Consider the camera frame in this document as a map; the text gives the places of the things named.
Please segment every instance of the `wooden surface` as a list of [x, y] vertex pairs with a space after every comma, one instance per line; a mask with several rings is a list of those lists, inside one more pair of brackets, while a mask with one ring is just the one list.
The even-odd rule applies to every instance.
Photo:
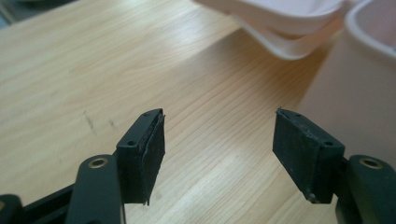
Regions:
[[329, 46], [275, 58], [191, 1], [80, 0], [0, 31], [0, 193], [31, 203], [111, 154], [143, 112], [166, 114], [150, 206], [131, 223], [335, 223], [272, 153]]

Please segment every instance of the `light wood tabletop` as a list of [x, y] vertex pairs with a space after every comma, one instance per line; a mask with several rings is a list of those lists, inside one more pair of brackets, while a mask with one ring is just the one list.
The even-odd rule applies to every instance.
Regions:
[[74, 183], [138, 116], [163, 108], [166, 154], [130, 223], [336, 223], [272, 152], [331, 44], [271, 55], [188, 0], [80, 0], [0, 31], [0, 194], [23, 204]]

